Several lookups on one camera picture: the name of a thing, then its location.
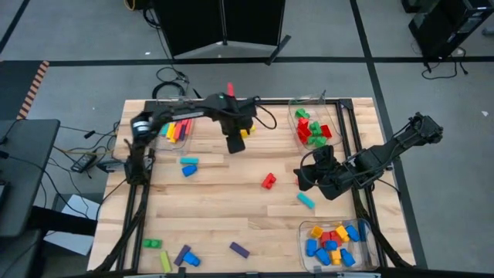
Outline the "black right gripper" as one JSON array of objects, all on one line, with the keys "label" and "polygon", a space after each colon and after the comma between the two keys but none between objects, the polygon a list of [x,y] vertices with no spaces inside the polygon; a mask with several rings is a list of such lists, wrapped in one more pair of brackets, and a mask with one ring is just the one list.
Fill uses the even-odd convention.
[{"label": "black right gripper", "polygon": [[[352,181],[348,181],[350,172],[334,157],[333,146],[325,145],[317,148],[313,153],[313,158],[316,171],[313,166],[302,166],[294,169],[293,173],[298,179],[316,179],[317,187],[328,200],[334,200],[350,190],[352,186]],[[296,180],[296,184],[302,192],[313,187],[312,182]]]}]

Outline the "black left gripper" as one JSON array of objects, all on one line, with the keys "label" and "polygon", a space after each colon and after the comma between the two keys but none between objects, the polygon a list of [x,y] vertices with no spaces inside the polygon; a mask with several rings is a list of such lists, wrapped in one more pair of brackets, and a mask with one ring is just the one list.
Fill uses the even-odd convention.
[{"label": "black left gripper", "polygon": [[249,130],[252,127],[252,118],[257,115],[255,105],[256,100],[254,98],[237,100],[231,96],[218,97],[218,121],[222,133],[226,136],[230,154],[245,150],[241,131]]}]

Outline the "clear plastic bin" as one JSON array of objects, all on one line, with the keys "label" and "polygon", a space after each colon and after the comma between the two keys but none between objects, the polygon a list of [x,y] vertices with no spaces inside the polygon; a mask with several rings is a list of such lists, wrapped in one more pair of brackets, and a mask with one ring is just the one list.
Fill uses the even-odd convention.
[{"label": "clear plastic bin", "polygon": [[[360,241],[353,242],[351,239],[349,242],[342,242],[342,245],[338,247],[339,250],[346,249],[353,255],[356,263],[352,267],[346,267],[341,260],[339,266],[330,264],[324,266],[315,256],[308,257],[306,255],[306,240],[314,239],[310,236],[310,232],[314,226],[321,227],[324,232],[330,232],[331,236],[338,236],[335,229],[342,225],[353,225],[359,232]],[[374,235],[371,231],[370,224],[363,219],[351,219],[345,221],[304,221],[301,222],[298,228],[298,243],[299,243],[299,257],[303,268],[310,273],[335,273],[345,271],[370,271],[375,270],[379,265],[379,257],[377,254],[377,244],[375,242]],[[317,249],[324,249],[324,245],[321,244],[320,238],[317,240]]]},{"label": "clear plastic bin", "polygon": [[[160,99],[156,100],[150,100],[147,101],[144,109],[146,111],[154,111],[157,110],[158,108],[162,108],[165,104],[186,104],[186,103],[191,103],[192,99],[188,97],[182,97],[182,96],[169,96],[169,97],[163,97]],[[182,122],[182,124],[187,125],[188,120],[180,120],[176,122],[172,122],[177,124],[178,122]],[[189,145],[191,142],[191,136],[192,136],[192,131],[193,131],[193,123],[194,121],[192,120],[192,125],[191,125],[191,130],[189,135],[185,135],[183,141],[177,140],[174,144],[171,143],[166,136],[161,136],[160,132],[158,137],[154,141],[154,146],[157,150],[159,151],[166,151],[168,153],[173,153],[176,155],[185,155],[188,153],[189,150]]]},{"label": "clear plastic bin", "polygon": [[[304,108],[309,114],[310,119],[308,127],[299,127],[298,119],[295,116],[295,112],[299,108]],[[302,144],[297,135],[298,128],[305,128],[310,130],[309,125],[318,121],[320,126],[327,124],[330,128],[331,134],[333,135],[331,139],[327,139],[325,145],[333,146],[337,151],[341,148],[342,135],[340,133],[339,127],[339,116],[337,114],[338,104],[335,99],[327,99],[325,93],[311,94],[301,97],[292,98],[288,102],[288,120],[293,132],[293,137],[296,142],[296,146],[301,154],[306,154],[309,151],[315,150],[316,148],[308,146],[307,144]]]}]

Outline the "black partition foot bar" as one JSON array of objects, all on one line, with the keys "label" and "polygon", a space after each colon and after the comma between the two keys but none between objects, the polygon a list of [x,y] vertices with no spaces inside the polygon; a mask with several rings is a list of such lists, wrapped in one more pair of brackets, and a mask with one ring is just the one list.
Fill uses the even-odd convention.
[{"label": "black partition foot bar", "polygon": [[292,36],[290,35],[285,35],[283,39],[279,42],[277,47],[274,49],[272,54],[269,56],[269,58],[265,61],[265,64],[267,66],[270,66],[278,57],[278,55],[282,52],[282,50],[285,48],[287,43],[291,40]]}]

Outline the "black partition panel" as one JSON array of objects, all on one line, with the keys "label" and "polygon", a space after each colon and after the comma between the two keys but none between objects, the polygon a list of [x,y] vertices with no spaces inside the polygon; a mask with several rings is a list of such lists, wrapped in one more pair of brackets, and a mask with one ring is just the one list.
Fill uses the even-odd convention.
[{"label": "black partition panel", "polygon": [[172,57],[223,41],[222,0],[151,0]]},{"label": "black partition panel", "polygon": [[277,46],[286,0],[224,0],[228,41]]}]

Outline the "black power adapter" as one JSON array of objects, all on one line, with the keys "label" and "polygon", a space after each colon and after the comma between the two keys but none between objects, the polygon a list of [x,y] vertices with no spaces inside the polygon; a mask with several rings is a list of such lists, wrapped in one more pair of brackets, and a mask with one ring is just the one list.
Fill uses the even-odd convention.
[{"label": "black power adapter", "polygon": [[83,173],[89,168],[89,166],[96,160],[95,154],[83,154],[77,161],[71,166],[71,171],[77,173]]}]

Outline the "white paper sheet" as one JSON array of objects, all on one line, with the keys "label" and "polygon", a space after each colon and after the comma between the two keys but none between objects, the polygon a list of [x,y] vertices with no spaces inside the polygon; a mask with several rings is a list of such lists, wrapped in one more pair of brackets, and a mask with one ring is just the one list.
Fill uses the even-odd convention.
[{"label": "white paper sheet", "polygon": [[[68,205],[60,197],[56,197],[53,205],[55,211],[80,218],[85,218],[84,215],[87,215],[92,220],[96,219],[96,211],[100,207],[98,203],[79,195],[64,195],[63,198]],[[94,236],[48,231],[43,239],[73,253],[87,256],[92,249]]]}]

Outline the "orange black hazard tape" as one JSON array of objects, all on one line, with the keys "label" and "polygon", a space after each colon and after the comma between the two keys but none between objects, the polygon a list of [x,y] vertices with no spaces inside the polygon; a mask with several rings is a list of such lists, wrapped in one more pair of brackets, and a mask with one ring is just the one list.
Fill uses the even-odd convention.
[{"label": "orange black hazard tape", "polygon": [[34,79],[32,80],[29,86],[29,90],[16,116],[17,120],[25,120],[27,118],[48,68],[49,68],[49,61],[47,60],[43,60],[39,64],[39,67],[34,75]]}]

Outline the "black equipment case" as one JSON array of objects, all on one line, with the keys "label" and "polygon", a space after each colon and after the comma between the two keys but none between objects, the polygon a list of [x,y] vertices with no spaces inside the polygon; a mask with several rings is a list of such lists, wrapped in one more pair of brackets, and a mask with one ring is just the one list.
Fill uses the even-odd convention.
[{"label": "black equipment case", "polygon": [[424,0],[408,28],[423,57],[444,59],[494,13],[494,0]]}]

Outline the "black desk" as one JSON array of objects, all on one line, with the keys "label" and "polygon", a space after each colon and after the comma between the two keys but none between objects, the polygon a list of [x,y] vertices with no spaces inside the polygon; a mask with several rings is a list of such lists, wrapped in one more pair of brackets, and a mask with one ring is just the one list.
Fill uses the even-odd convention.
[{"label": "black desk", "polygon": [[0,180],[8,182],[0,200],[0,238],[20,236],[28,222],[60,121],[0,120]]}]

